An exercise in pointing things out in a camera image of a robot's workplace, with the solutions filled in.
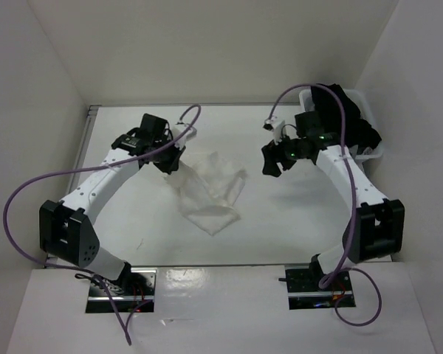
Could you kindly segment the white pleated skirt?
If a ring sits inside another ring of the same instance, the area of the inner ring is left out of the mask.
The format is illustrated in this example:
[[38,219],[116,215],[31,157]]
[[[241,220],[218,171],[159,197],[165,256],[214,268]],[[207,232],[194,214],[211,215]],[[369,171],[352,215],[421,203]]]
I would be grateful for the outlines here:
[[179,213],[210,236],[241,219],[235,208],[247,180],[240,164],[218,152],[193,154],[190,164],[179,163],[179,169],[165,180],[176,195]]

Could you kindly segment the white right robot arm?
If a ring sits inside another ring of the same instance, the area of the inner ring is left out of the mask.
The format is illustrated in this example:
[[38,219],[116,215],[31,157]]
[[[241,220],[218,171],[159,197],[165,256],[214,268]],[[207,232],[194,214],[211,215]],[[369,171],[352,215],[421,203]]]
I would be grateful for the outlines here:
[[402,248],[405,207],[380,192],[355,163],[340,135],[328,132],[314,111],[295,117],[297,136],[289,137],[286,123],[270,117],[263,128],[273,139],[261,149],[262,173],[279,177],[301,159],[310,160],[334,185],[350,214],[340,243],[312,257],[309,283],[318,290],[328,288],[344,268],[366,260],[397,253]]

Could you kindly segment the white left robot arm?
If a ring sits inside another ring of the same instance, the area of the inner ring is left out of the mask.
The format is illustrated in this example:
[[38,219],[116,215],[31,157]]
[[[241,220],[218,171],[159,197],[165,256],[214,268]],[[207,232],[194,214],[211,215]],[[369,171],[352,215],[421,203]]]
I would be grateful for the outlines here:
[[140,126],[117,137],[101,163],[81,185],[59,201],[45,201],[38,213],[40,248],[78,268],[98,274],[114,294],[141,280],[131,265],[104,249],[94,229],[104,206],[144,165],[168,175],[177,171],[191,129],[144,114]]

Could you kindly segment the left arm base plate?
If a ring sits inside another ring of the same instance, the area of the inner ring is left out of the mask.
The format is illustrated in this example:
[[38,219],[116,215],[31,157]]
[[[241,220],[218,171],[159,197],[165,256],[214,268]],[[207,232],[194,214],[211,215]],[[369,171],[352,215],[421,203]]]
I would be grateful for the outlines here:
[[[157,281],[155,268],[134,268],[137,280],[124,291],[119,291],[108,284],[108,289],[119,312],[130,313],[136,308],[137,313],[154,312],[154,295]],[[86,313],[112,313],[113,309],[106,292],[94,280],[89,286],[86,301]]]

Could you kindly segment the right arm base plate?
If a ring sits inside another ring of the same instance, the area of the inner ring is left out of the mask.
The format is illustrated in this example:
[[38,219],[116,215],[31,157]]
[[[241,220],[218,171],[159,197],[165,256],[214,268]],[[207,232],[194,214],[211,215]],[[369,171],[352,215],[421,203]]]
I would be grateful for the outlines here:
[[342,273],[326,289],[318,287],[319,279],[307,264],[286,265],[285,275],[278,279],[286,285],[290,310],[354,308],[354,292],[349,273]]

